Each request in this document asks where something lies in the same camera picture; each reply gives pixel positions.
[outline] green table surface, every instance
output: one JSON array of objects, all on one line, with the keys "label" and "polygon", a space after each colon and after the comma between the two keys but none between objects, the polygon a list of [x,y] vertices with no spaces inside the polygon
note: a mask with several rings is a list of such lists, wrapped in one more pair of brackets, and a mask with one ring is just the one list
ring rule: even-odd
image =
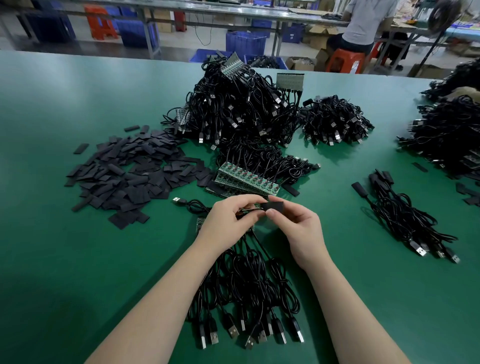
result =
[{"label": "green table surface", "polygon": [[[135,124],[158,128],[202,75],[198,63],[0,51],[0,362],[82,363],[192,243],[195,217],[170,200],[153,200],[144,208],[151,216],[145,225],[120,231],[107,221],[111,211],[71,212],[80,189],[63,184],[108,136],[123,136]],[[444,172],[396,151],[396,135],[418,117],[419,92],[428,83],[306,72],[302,100],[338,94],[376,128],[362,145],[333,147],[312,146],[297,131],[287,153],[322,168],[296,185],[298,197],[280,196],[318,213],[333,260],[413,363],[477,363],[479,210],[462,201]],[[80,143],[91,145],[74,155]],[[213,164],[206,146],[182,148]],[[460,264],[421,258],[378,223],[350,187],[375,168],[390,171],[396,192],[434,215],[438,231],[459,237]],[[170,196],[218,200],[195,183]],[[269,339],[246,351],[244,337],[236,342],[220,329],[220,343],[202,351],[185,323],[171,363],[336,362],[321,309],[285,238],[268,221],[258,232],[267,250],[286,261],[305,343],[288,331],[287,345]]]}]

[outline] orange stool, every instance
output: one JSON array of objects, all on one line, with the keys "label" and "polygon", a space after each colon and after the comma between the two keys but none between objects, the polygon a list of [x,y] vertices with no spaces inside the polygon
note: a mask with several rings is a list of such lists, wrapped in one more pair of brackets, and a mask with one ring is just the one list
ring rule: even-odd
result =
[{"label": "orange stool", "polygon": [[[94,12],[97,14],[107,14],[107,10],[101,6],[88,5],[84,6],[85,12]],[[92,33],[92,38],[97,40],[104,40],[105,36],[112,36],[115,39],[118,39],[117,32],[113,27],[112,21],[103,18],[97,18],[96,16],[87,17],[88,24],[90,25],[90,32]]]},{"label": "orange stool", "polygon": [[365,54],[349,52],[347,50],[339,48],[333,53],[330,61],[328,61],[327,68],[325,70],[326,72],[330,72],[330,68],[332,67],[333,62],[336,59],[343,60],[343,65],[340,69],[340,73],[352,73],[355,66],[357,67],[355,73],[360,73],[363,62],[365,61]]},{"label": "orange stool", "polygon": [[[378,58],[378,56],[380,55],[380,46],[382,45],[382,42],[377,42],[375,44],[375,47],[373,47],[372,51],[370,52],[370,54],[368,55],[368,59],[367,59],[367,63],[370,63],[370,61],[372,60],[372,58]],[[385,65],[385,62],[387,62],[387,59],[388,59],[388,56],[385,56],[383,59],[382,59],[382,63],[381,65]]]}]

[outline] gray shirt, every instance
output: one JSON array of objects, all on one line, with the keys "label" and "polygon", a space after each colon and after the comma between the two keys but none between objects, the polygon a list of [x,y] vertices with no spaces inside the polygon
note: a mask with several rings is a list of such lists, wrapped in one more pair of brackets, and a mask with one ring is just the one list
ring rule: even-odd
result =
[{"label": "gray shirt", "polygon": [[372,44],[380,22],[395,15],[397,2],[398,0],[351,0],[345,11],[351,13],[352,18],[343,39],[354,44]]}]

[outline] hand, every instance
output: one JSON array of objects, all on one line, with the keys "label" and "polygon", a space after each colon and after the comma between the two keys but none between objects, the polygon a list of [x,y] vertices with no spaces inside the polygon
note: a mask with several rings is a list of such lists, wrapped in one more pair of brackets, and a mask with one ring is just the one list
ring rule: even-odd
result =
[{"label": "hand", "polygon": [[329,258],[317,214],[280,197],[269,196],[268,199],[283,202],[283,214],[272,208],[266,214],[287,236],[293,258],[303,270]]},{"label": "hand", "polygon": [[237,220],[236,213],[241,208],[253,208],[253,204],[260,202],[267,201],[256,194],[241,194],[215,202],[195,242],[204,244],[206,249],[213,250],[217,255],[222,254],[231,248],[260,217],[265,216],[264,211],[256,210]]}]

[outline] floor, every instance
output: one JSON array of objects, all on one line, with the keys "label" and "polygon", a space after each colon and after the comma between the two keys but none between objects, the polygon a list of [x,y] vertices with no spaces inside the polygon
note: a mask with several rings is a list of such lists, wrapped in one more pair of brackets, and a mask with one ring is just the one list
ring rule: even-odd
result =
[{"label": "floor", "polygon": [[[70,4],[68,10],[82,11],[83,9],[77,4]],[[14,50],[16,48],[17,50],[34,52],[123,58],[148,58],[148,51],[146,49],[124,47],[121,38],[106,41],[93,40],[87,19],[83,16],[69,16],[70,22],[77,36],[77,41],[68,44],[33,43],[26,36],[15,13],[6,10],[3,11],[0,16],[4,20],[15,41],[15,47],[12,47],[5,37],[5,33],[0,28],[0,49],[2,50]],[[226,24],[224,21],[213,19],[210,15],[200,15],[197,17],[195,14],[187,14],[187,20],[191,22],[200,21],[204,23]],[[245,19],[242,18],[236,18],[234,23],[236,25],[248,24]],[[222,28],[189,26],[186,32],[160,33],[161,54],[157,54],[156,58],[168,61],[188,62],[198,48],[224,50],[226,32],[227,30]],[[273,35],[267,38],[265,54],[271,54],[273,38]],[[428,47],[411,46],[407,58],[400,63],[404,66],[403,71],[393,71],[392,74],[406,76],[415,63],[421,62],[428,49]],[[283,59],[290,56],[301,56],[314,59],[317,53],[318,50],[303,43],[295,44],[283,42],[280,48],[280,56]],[[449,53],[445,48],[438,48],[434,50],[432,55],[430,55],[427,63],[445,69],[453,69],[460,62],[469,60],[471,60],[471,58],[459,57],[455,54]]]}]

